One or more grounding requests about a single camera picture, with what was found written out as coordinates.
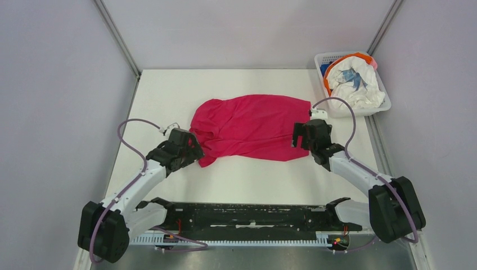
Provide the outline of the pink t shirt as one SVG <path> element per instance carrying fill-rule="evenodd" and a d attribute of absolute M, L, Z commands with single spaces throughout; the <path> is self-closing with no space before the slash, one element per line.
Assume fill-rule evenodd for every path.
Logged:
<path fill-rule="evenodd" d="M 272 161 L 307 156 L 307 151 L 292 146 L 292 139 L 294 124 L 307 122 L 310 108 L 309 101 L 272 94 L 204 102 L 190 124 L 205 154 L 199 166 L 226 156 Z"/>

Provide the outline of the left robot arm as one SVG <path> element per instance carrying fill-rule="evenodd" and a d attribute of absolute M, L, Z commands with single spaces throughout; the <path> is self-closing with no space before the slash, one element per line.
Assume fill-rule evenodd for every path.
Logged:
<path fill-rule="evenodd" d="M 204 155 L 193 133 L 173 128 L 165 141 L 140 156 L 143 165 L 120 190 L 100 202 L 86 203 L 80 218 L 78 246 L 88 252 L 90 261 L 115 263 L 140 234 L 158 225 L 166 230 L 172 228 L 177 221 L 174 211 L 152 202 L 140 208 L 140 202 L 171 173 Z"/>

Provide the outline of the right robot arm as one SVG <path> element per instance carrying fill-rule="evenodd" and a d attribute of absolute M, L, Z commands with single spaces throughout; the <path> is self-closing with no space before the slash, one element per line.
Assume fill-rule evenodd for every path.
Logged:
<path fill-rule="evenodd" d="M 326 225 L 333 230 L 346 223 L 370 228 L 387 244 L 397 239 L 417 241 L 426 218 L 412 182 L 362 164 L 346 147 L 332 142 L 331 130 L 332 126 L 321 119 L 295 123 L 292 146 L 309 151 L 316 164 L 347 180 L 366 195 L 368 202 L 344 197 L 328 203 Z"/>

